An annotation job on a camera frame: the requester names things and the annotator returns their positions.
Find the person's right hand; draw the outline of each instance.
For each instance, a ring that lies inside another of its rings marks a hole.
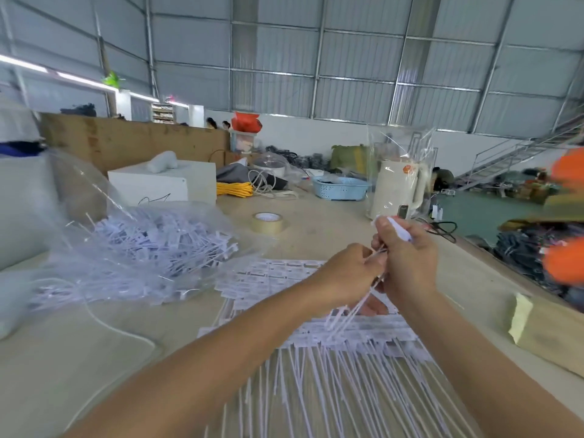
[[[387,247],[385,279],[377,287],[390,297],[399,310],[410,302],[421,301],[436,290],[438,251],[430,235],[413,221],[394,220],[410,235],[412,242],[403,241],[386,218],[377,218],[377,234],[371,247]]]

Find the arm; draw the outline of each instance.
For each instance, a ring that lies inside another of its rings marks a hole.
[[[416,224],[413,243],[380,224],[372,243],[388,246],[384,291],[418,334],[488,437],[584,436],[584,424],[489,342],[435,289],[437,251]]]
[[[365,263],[370,253],[350,245],[310,278],[142,370],[64,437],[191,436],[304,321],[367,293],[385,262]]]

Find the staircase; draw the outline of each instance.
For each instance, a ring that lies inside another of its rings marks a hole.
[[[494,176],[508,172],[511,166],[517,163],[550,149],[582,144],[583,139],[584,114],[580,114],[558,126],[557,131],[552,135],[525,140],[513,147],[508,144],[511,139],[501,141],[501,143],[477,154],[472,169],[456,178],[455,188],[465,190],[477,184],[486,183]]]

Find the table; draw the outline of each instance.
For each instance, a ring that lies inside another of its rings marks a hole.
[[[308,193],[298,200],[219,197],[217,205],[234,224],[247,227],[252,213],[271,211],[285,230],[266,257],[327,259],[348,243],[368,244],[374,229],[360,202],[325,201]],[[506,333],[516,292],[536,286],[497,271],[464,242],[440,237],[439,291],[503,353],[558,400],[584,419],[584,380],[515,346]],[[164,346],[164,354],[192,341],[213,323],[222,301],[213,290],[177,304],[102,303],[92,308],[115,327],[141,333]],[[101,386],[139,363],[147,346],[104,329],[83,307],[31,316],[0,342],[0,435],[58,435],[78,408]]]

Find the hand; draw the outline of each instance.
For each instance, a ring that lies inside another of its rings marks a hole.
[[[370,257],[372,253],[361,244],[350,244],[304,280],[318,298],[319,315],[353,306],[367,294],[375,278],[383,273],[386,261],[384,253]]]
[[[430,235],[417,223],[395,218],[412,235],[412,242],[403,241],[386,218],[377,218],[377,234],[371,247],[387,247],[385,279],[377,290],[390,297],[398,309],[412,301],[420,301],[436,290],[438,251]]]

